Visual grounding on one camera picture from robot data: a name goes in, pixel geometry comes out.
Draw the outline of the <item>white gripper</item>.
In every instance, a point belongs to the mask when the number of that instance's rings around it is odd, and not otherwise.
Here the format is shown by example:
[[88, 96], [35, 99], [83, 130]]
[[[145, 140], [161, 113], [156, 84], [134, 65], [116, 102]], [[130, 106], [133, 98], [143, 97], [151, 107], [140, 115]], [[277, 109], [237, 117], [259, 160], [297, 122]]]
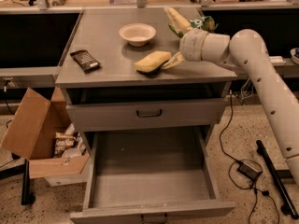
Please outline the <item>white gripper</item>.
[[190, 22], [181, 16], [174, 8], [165, 7], [164, 12], [169, 19], [168, 26], [176, 35], [184, 35], [179, 42], [177, 52], [168, 62], [162, 65], [162, 69], [170, 69], [187, 61], [199, 62], [202, 60], [202, 47], [207, 31], [192, 28]]

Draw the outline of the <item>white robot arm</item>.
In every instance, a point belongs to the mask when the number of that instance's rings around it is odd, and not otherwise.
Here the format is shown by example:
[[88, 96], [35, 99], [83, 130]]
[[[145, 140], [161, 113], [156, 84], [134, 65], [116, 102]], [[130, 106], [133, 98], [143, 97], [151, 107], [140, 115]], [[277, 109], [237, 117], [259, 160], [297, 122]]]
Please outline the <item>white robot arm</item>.
[[243, 69], [257, 91], [285, 162], [299, 184], [299, 101], [271, 64], [262, 37], [250, 29], [234, 36], [213, 34], [193, 28], [171, 7], [164, 11], [175, 31], [183, 34], [179, 52], [164, 68], [183, 61], [206, 61], [224, 68]]

